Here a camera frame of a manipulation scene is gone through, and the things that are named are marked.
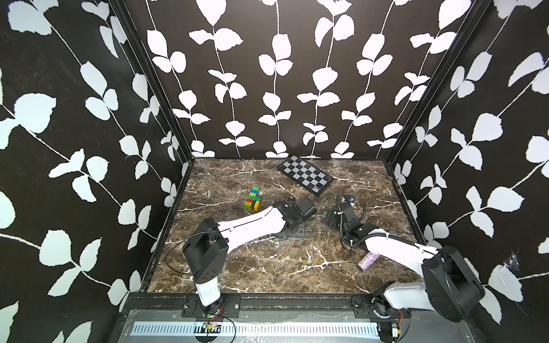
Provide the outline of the green long brick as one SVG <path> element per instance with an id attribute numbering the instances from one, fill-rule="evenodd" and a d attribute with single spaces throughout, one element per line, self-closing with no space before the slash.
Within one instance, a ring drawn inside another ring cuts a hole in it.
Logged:
<path id="1" fill-rule="evenodd" d="M 246 202 L 250 202 L 250 203 L 256 203 L 256 202 L 261 202 L 261 199 L 259 197 L 248 197 Z"/>

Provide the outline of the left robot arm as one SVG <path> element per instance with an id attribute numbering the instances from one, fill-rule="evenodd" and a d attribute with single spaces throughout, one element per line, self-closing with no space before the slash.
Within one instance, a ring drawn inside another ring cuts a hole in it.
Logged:
<path id="1" fill-rule="evenodd" d="M 218 276 L 230 252 L 261 237 L 296 235 L 316 213 L 313 201 L 304 197 L 275 202 L 237 220 L 203 220 L 182 247 L 201 308 L 213 313 L 222 306 Z"/>

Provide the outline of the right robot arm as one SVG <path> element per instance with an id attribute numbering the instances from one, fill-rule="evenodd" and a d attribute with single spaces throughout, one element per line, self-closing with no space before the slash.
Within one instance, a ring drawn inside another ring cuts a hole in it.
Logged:
<path id="1" fill-rule="evenodd" d="M 372 258 L 385 257 L 421 277 L 419 282 L 388 281 L 379 287 L 370 304 L 380 318 L 388 318 L 399 310 L 428 310 L 451 322 L 460 322 L 486 295 L 458 250 L 415 243 L 364 223 L 356 215 L 350 197 L 343 193 L 337 194 L 327 225 L 338 231 L 344 248 L 363 250 Z"/>

